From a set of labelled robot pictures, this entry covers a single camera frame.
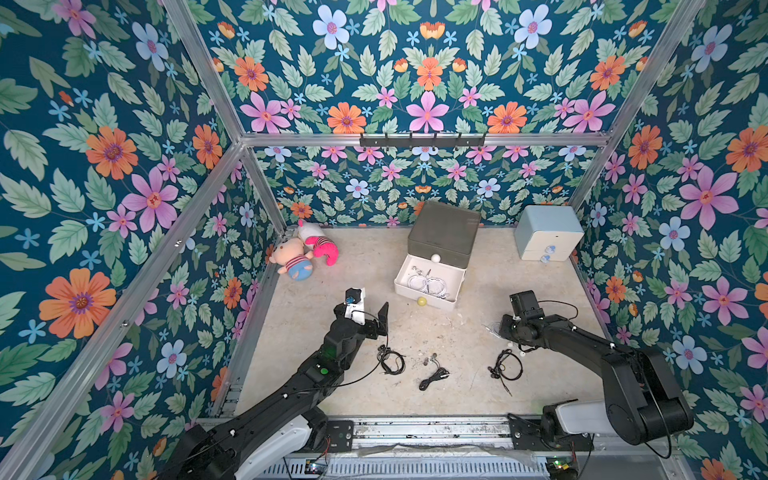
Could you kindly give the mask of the black earphones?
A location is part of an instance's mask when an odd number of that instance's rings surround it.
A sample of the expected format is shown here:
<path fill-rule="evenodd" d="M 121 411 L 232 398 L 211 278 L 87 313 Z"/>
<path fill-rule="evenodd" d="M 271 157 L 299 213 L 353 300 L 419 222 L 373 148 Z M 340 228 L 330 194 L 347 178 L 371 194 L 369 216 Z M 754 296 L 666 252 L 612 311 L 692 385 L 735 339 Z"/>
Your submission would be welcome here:
<path fill-rule="evenodd" d="M 450 376 L 450 372 L 443 367 L 438 361 L 437 354 L 433 353 L 424 361 L 425 366 L 435 366 L 435 371 L 427 378 L 423 379 L 419 383 L 419 390 L 426 391 L 433 383 L 441 380 L 445 380 Z"/>
<path fill-rule="evenodd" d="M 502 350 L 496 357 L 493 365 L 487 370 L 492 379 L 498 380 L 505 392 L 511 396 L 509 384 L 520 380 L 524 373 L 521 358 L 511 349 Z"/>
<path fill-rule="evenodd" d="M 380 345 L 377 361 L 385 375 L 398 376 L 406 369 L 405 357 L 387 345 Z"/>

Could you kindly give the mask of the white drawer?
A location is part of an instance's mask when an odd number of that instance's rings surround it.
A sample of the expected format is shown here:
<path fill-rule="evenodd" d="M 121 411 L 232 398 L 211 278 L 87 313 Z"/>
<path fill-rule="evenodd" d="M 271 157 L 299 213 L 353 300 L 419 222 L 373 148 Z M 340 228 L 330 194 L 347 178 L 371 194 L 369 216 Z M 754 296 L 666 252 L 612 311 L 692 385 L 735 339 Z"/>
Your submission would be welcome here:
<path fill-rule="evenodd" d="M 449 293 L 446 299 L 439 299 L 426 293 L 412 290 L 406 286 L 410 275 L 422 273 L 431 274 L 444 279 L 448 285 Z M 464 283 L 466 270 L 427 260 L 421 257 L 407 255 L 395 280 L 394 289 L 398 295 L 415 300 L 420 306 L 430 306 L 451 312 L 455 309 L 461 287 Z"/>

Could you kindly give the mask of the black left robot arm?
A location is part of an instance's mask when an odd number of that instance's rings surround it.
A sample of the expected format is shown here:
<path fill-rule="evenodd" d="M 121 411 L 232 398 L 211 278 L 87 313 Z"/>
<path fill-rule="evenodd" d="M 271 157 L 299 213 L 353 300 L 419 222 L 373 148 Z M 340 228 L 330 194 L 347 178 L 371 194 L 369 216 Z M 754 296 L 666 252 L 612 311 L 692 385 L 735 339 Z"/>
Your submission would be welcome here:
<path fill-rule="evenodd" d="M 285 456 L 317 448 L 328 423 L 318 405 L 344 385 L 364 341 L 388 335 L 388 303 L 376 314 L 363 312 L 361 324 L 349 317 L 354 312 L 337 305 L 322 345 L 267 398 L 210 430 L 196 425 L 185 432 L 157 477 L 255 479 Z"/>

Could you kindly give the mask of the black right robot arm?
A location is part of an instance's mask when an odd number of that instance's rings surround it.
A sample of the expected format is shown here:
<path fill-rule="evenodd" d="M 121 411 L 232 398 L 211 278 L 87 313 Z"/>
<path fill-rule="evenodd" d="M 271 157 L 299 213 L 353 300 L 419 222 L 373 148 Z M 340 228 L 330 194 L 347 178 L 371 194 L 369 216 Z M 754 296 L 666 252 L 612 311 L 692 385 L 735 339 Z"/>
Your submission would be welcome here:
<path fill-rule="evenodd" d="M 561 315 L 524 319 L 505 314 L 500 336 L 560 353 L 598 375 L 610 431 L 630 445 L 693 427 L 693 412 L 656 347 L 616 345 Z"/>

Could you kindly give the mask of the three-drawer mini cabinet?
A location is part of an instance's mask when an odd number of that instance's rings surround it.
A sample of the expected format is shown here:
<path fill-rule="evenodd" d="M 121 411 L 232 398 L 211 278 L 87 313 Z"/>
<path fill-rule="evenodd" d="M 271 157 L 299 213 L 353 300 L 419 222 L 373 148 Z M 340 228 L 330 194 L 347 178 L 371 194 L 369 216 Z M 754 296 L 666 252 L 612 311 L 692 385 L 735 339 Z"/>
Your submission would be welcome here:
<path fill-rule="evenodd" d="M 430 200 L 424 203 L 408 241 L 474 246 L 480 220 L 481 216 L 476 211 Z"/>

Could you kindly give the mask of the light blue small cabinet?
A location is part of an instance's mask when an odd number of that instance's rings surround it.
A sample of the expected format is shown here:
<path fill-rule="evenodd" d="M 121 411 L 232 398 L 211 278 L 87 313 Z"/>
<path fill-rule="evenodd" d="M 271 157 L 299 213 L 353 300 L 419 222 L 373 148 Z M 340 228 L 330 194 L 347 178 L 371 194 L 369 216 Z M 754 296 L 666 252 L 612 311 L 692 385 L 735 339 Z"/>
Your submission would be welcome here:
<path fill-rule="evenodd" d="M 571 206 L 528 205 L 514 236 L 521 260 L 551 263 L 566 261 L 584 231 Z"/>

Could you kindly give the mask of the pink white plush toy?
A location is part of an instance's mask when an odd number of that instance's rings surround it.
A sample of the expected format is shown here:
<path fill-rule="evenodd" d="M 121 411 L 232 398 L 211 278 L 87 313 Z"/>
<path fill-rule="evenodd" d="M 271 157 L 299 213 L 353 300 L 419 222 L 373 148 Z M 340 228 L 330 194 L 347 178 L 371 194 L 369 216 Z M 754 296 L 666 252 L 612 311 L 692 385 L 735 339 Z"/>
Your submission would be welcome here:
<path fill-rule="evenodd" d="M 322 228 L 305 220 L 298 221 L 298 237 L 317 258 L 324 258 L 327 266 L 334 266 L 339 257 L 336 243 L 325 235 Z"/>

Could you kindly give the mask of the blue pig plush toy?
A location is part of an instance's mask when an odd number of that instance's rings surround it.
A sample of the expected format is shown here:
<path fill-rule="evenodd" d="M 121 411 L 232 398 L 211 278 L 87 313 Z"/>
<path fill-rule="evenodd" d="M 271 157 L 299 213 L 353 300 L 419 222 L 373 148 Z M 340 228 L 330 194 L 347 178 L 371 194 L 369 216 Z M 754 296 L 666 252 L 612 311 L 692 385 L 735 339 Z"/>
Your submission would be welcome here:
<path fill-rule="evenodd" d="M 269 262 L 279 266 L 278 273 L 295 281 L 308 279 L 313 273 L 314 255 L 305 248 L 300 238 L 291 238 L 276 246 Z"/>

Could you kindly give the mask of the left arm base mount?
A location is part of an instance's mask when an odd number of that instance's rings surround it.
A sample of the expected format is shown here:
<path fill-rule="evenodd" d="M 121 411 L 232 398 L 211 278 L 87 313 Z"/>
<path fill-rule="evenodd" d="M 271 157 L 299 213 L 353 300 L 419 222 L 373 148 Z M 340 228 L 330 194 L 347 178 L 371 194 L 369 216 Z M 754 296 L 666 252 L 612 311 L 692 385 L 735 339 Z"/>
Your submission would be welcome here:
<path fill-rule="evenodd" d="M 329 420 L 317 430 L 312 450 L 317 453 L 345 453 L 352 450 L 355 422 Z"/>

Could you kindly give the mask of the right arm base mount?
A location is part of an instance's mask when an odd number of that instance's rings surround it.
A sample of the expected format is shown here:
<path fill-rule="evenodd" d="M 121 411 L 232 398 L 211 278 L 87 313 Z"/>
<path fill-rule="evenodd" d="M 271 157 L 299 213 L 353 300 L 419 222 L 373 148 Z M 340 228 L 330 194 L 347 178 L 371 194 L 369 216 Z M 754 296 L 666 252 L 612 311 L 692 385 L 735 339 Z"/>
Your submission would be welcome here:
<path fill-rule="evenodd" d="M 506 419 L 514 448 L 527 451 L 590 451 L 594 447 L 592 437 L 587 433 L 567 433 L 556 415 L 558 406 L 573 401 L 568 400 L 546 405 L 538 417 L 524 417 L 508 413 Z"/>

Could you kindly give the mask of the black hook rail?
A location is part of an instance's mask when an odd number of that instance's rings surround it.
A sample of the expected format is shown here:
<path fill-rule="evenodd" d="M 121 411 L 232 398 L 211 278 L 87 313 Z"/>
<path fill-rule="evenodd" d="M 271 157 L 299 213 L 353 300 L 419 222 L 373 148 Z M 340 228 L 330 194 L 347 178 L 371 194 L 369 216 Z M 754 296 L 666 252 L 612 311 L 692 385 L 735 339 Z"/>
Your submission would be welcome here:
<path fill-rule="evenodd" d="M 486 136 L 475 134 L 370 134 L 360 135 L 360 147 L 380 147 L 408 149 L 414 147 L 435 147 L 455 149 L 462 147 L 480 147 L 486 143 Z"/>

